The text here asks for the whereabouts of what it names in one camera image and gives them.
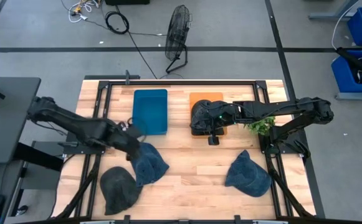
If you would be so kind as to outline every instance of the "leaves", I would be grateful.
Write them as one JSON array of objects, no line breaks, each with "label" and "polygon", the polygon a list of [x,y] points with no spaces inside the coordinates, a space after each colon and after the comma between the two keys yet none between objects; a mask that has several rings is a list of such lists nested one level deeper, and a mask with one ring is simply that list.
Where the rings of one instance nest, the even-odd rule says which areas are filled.
[{"label": "leaves", "polygon": [[254,123],[248,124],[250,131],[254,134],[268,135],[268,130],[270,127],[275,125],[275,117],[267,117],[260,121],[256,121]]}]

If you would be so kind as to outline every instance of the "gray floor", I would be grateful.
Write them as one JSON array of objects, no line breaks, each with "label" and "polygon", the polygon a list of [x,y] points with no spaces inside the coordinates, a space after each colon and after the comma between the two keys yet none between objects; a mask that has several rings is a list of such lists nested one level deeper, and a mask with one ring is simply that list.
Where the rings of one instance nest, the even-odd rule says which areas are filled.
[{"label": "gray floor", "polygon": [[[76,0],[64,0],[67,7]],[[342,0],[272,0],[284,47],[331,47],[335,21],[310,21],[316,11],[334,11]],[[193,13],[189,46],[275,47],[264,1],[151,0],[147,6],[120,6],[131,31],[165,33],[173,9],[185,4]],[[114,10],[104,6],[103,11]],[[104,24],[101,12],[87,16]],[[112,20],[112,24],[121,21]],[[164,46],[163,37],[135,36],[141,47]],[[337,46],[351,47],[345,22],[336,33]],[[126,35],[113,35],[86,22],[71,24],[60,0],[7,0],[0,13],[0,47],[132,47]],[[169,64],[163,52],[143,52],[157,76]],[[362,101],[336,101],[338,91],[331,63],[333,53],[287,53],[297,97],[319,96],[332,102],[335,119],[306,129],[326,217],[362,220]],[[0,76],[41,77],[39,96],[52,96],[69,110],[76,107],[85,75],[119,75],[125,70],[153,78],[137,52],[0,53]],[[277,53],[190,52],[189,63],[176,73],[185,78],[283,79]],[[27,124],[21,140],[64,138]],[[47,218],[54,192],[30,191],[23,198],[31,207],[7,223]]]}]

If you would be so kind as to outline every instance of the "wooden table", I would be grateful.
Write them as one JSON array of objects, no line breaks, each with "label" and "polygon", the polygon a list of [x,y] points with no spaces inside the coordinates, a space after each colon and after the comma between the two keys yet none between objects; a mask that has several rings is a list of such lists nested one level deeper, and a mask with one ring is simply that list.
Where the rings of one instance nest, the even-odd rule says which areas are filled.
[{"label": "wooden table", "polygon": [[[266,81],[270,102],[287,100],[281,80]],[[92,116],[98,82],[99,80],[83,81],[76,110],[79,115]],[[275,218],[270,190],[262,197],[255,198],[243,194],[234,187],[224,186],[230,164],[244,149],[247,149],[253,161],[264,169],[267,168],[264,155],[260,151],[258,137],[244,128],[243,124],[237,124],[227,127],[227,135],[220,138],[220,145],[209,146],[207,138],[192,138],[189,127],[190,93],[221,92],[224,101],[227,102],[254,100],[251,87],[245,85],[114,86],[108,118],[114,121],[126,121],[132,117],[133,93],[140,89],[168,90],[168,132],[163,136],[148,136],[146,142],[159,150],[170,168],[159,181],[143,187],[139,200],[133,207],[112,216],[104,215],[105,199],[98,180],[92,219],[122,220],[124,215],[131,215],[132,220],[232,220],[234,215],[240,215],[241,219]],[[278,125],[290,120],[291,116],[276,117]],[[297,154],[283,154],[282,159],[290,190],[307,211],[315,213],[302,159]],[[83,155],[74,156],[63,168],[53,216],[64,209],[78,190],[83,161]],[[122,166],[135,176],[131,164],[125,160],[125,153],[108,149],[102,156],[98,178],[114,166]],[[89,190],[84,195],[82,215],[86,211],[88,194]],[[278,194],[282,214],[286,215],[282,191],[279,188]]]}]

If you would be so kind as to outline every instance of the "denim hat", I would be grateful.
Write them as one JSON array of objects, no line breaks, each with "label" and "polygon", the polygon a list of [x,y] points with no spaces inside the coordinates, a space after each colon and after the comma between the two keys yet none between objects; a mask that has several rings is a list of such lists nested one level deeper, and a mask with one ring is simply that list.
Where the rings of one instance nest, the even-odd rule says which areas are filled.
[{"label": "denim hat", "polygon": [[260,197],[268,191],[271,179],[267,171],[250,159],[249,153],[244,150],[232,163],[226,175],[225,186],[234,186],[237,190]]},{"label": "denim hat", "polygon": [[136,174],[137,187],[156,182],[169,168],[157,149],[145,142],[140,143],[139,157],[131,160],[131,164]]},{"label": "denim hat", "polygon": [[137,187],[131,174],[122,167],[112,167],[100,178],[100,189],[106,200],[105,215],[124,211],[138,200],[142,187]]}]

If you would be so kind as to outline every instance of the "fan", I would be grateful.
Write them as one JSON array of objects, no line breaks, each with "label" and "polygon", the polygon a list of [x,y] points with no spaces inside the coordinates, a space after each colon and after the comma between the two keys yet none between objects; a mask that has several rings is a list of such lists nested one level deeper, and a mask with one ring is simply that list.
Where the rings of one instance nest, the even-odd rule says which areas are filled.
[{"label": "fan", "polygon": [[[189,9],[184,5],[177,6],[173,12],[173,16],[171,17],[168,26],[165,48],[166,57],[172,61],[166,69],[167,73],[179,69],[188,63],[188,48],[186,47],[185,42],[191,22],[190,16]],[[185,50],[185,62],[178,67],[170,69],[175,61],[180,59],[179,56],[183,50]]]}]

